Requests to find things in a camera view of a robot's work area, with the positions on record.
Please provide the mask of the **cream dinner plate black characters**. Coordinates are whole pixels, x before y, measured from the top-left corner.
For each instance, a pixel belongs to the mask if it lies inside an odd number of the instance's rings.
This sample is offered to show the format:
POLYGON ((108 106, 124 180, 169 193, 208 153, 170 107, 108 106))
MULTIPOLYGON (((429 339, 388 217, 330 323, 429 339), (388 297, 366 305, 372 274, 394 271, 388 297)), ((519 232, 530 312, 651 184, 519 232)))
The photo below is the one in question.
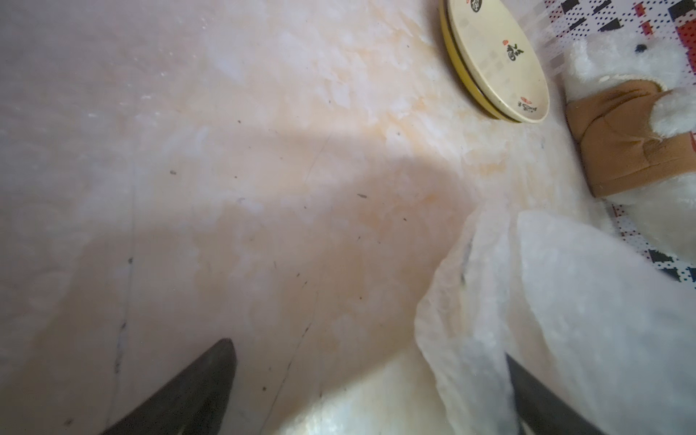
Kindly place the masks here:
POLYGON ((544 121, 547 79, 509 9, 498 0, 447 2, 455 42, 478 88, 514 123, 544 121))

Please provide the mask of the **yellow patterned dinner plate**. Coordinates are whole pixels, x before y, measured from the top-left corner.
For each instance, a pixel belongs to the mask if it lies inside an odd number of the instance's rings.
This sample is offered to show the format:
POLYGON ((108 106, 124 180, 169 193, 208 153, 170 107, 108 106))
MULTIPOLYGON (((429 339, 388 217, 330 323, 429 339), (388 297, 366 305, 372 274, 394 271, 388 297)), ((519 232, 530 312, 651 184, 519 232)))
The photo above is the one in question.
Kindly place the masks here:
POLYGON ((491 101, 480 90, 478 85, 473 81, 471 74, 464 63, 463 57, 460 54, 458 45, 455 42, 453 30, 449 20, 448 2, 445 0, 440 1, 439 17, 440 29, 442 29, 443 41, 449 56, 449 61, 451 62, 454 71, 456 72, 460 82, 463 84, 469 96, 488 116, 494 119, 514 123, 513 119, 500 112, 491 103, 491 101))

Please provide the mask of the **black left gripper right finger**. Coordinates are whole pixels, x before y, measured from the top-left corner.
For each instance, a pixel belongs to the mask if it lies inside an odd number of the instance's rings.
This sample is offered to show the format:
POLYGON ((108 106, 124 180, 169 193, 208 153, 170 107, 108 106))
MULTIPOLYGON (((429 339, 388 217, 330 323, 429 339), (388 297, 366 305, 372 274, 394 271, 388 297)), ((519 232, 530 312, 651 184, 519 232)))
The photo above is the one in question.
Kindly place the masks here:
POLYGON ((520 434, 525 427, 533 434, 603 434, 510 355, 506 362, 520 434))

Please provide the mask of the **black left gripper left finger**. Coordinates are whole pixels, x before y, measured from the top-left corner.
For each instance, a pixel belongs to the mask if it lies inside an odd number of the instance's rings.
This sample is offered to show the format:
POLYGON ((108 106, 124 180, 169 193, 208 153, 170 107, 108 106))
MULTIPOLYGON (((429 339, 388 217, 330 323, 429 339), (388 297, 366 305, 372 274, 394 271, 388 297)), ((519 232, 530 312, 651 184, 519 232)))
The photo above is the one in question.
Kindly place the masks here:
POLYGON ((104 432, 108 435, 218 434, 236 370, 235 346, 231 339, 221 339, 104 432))

